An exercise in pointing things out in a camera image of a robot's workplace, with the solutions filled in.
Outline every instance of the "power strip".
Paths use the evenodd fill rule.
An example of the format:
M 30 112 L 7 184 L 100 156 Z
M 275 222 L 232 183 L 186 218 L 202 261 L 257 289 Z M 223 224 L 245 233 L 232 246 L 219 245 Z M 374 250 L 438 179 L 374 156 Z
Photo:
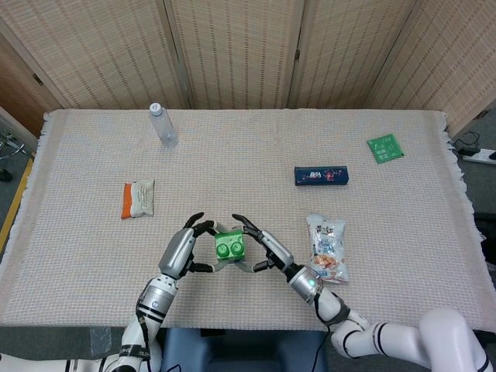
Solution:
M 463 159 L 466 161 L 473 161 L 475 163 L 496 165 L 496 160 L 492 160 L 489 158 L 489 156 L 492 155 L 493 153 L 494 150 L 480 149 L 478 153 L 475 153 L 471 157 L 463 156 Z

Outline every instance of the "bottle cap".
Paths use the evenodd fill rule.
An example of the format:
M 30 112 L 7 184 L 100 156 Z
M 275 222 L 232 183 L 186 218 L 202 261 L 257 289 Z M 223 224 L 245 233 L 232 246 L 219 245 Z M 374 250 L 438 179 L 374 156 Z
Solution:
M 160 103 L 152 103 L 150 105 L 150 112 L 152 113 L 153 116 L 160 116 L 162 115 L 162 106 L 160 106 Z

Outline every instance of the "plastic water bottle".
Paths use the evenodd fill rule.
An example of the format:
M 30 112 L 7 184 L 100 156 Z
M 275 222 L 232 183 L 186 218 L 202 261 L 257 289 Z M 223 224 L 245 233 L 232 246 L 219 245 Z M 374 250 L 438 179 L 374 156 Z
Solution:
M 165 147 L 177 145 L 177 134 L 172 126 L 167 110 L 160 106 L 160 103 L 150 105 L 150 120 L 157 131 L 158 138 Z

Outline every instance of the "snack bag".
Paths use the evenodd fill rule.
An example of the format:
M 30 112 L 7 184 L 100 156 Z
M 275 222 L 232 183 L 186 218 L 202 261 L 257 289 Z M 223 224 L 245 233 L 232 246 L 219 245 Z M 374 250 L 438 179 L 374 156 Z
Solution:
M 136 181 L 124 184 L 124 201 L 121 219 L 153 215 L 153 186 L 155 180 Z
M 348 269 L 344 264 L 345 222 L 312 213 L 307 217 L 307 225 L 312 245 L 310 267 L 317 271 L 324 281 L 337 284 L 350 281 Z

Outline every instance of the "orange snack package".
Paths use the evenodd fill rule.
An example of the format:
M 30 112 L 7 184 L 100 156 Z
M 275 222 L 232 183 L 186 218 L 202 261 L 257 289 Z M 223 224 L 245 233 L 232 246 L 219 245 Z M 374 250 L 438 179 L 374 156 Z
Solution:
M 126 182 L 121 219 L 153 215 L 153 187 L 155 180 Z

